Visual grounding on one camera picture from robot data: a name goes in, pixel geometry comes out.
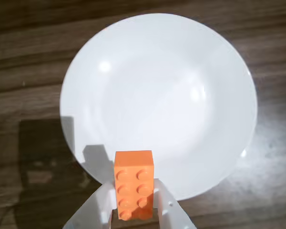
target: wood grain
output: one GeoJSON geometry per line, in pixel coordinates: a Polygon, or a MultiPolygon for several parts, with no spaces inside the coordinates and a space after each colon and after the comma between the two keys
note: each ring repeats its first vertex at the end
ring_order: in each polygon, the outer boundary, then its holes
{"type": "MultiPolygon", "coordinates": [[[[180,201],[199,229],[286,229],[286,0],[0,1],[0,229],[58,229],[99,183],[69,151],[59,96],[77,51],[106,26],[167,12],[211,27],[240,52],[257,89],[254,139],[218,186],[180,201]]],[[[112,228],[159,228],[124,222],[112,228]]]]}

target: white plate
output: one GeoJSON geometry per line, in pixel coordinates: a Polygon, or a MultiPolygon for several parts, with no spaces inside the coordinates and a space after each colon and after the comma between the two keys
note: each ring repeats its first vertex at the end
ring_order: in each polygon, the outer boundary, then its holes
{"type": "Polygon", "coordinates": [[[61,91],[62,127],[99,182],[116,151],[152,150],[155,178],[177,200],[217,185],[253,135],[250,72],[218,33],[172,14],[119,21],[72,61],[61,91]]]}

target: wooden table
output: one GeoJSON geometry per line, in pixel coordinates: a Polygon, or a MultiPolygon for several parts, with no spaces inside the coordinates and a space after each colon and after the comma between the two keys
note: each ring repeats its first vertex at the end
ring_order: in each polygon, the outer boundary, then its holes
{"type": "MultiPolygon", "coordinates": [[[[259,111],[233,173],[181,201],[198,229],[286,229],[286,0],[0,0],[0,229],[60,229],[99,187],[75,162],[59,120],[61,84],[96,32],[167,12],[211,27],[248,64],[259,111]]],[[[157,215],[112,228],[159,228],[157,215]]]]}

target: orange lego brick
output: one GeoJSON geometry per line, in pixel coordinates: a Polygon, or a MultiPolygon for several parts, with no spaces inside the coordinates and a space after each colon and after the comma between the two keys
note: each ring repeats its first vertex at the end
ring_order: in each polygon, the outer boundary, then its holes
{"type": "Polygon", "coordinates": [[[116,152],[114,179],[119,219],[153,217],[153,154],[150,150],[116,152]]]}

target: lego stud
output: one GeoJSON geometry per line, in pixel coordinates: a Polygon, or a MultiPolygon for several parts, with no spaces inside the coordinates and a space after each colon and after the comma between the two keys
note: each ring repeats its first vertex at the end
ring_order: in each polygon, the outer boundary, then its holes
{"type": "Polygon", "coordinates": [[[125,170],[121,170],[120,172],[117,173],[116,179],[121,182],[128,181],[129,174],[125,170]]]}
{"type": "Polygon", "coordinates": [[[120,214],[120,218],[123,220],[129,220],[132,217],[132,212],[129,210],[122,211],[120,214]]]}
{"type": "Polygon", "coordinates": [[[120,202],[119,202],[119,205],[120,207],[122,208],[130,208],[132,206],[132,203],[130,200],[128,199],[122,199],[120,202]]]}
{"type": "Polygon", "coordinates": [[[153,212],[150,211],[150,210],[145,210],[145,209],[141,209],[139,214],[138,214],[138,217],[139,219],[141,220],[146,220],[146,219],[149,219],[153,216],[153,212]]]}
{"type": "Polygon", "coordinates": [[[142,169],[138,172],[137,178],[141,181],[146,181],[150,179],[149,173],[146,169],[142,169]]]}
{"type": "Polygon", "coordinates": [[[152,194],[152,190],[147,185],[140,185],[137,192],[142,196],[148,196],[152,194]]]}
{"type": "Polygon", "coordinates": [[[140,208],[144,208],[147,205],[147,198],[141,198],[138,201],[138,206],[140,208]]]}
{"type": "Polygon", "coordinates": [[[126,185],[121,185],[118,188],[118,193],[120,195],[122,195],[122,196],[126,196],[126,195],[129,195],[130,191],[129,191],[129,188],[126,185]]]}

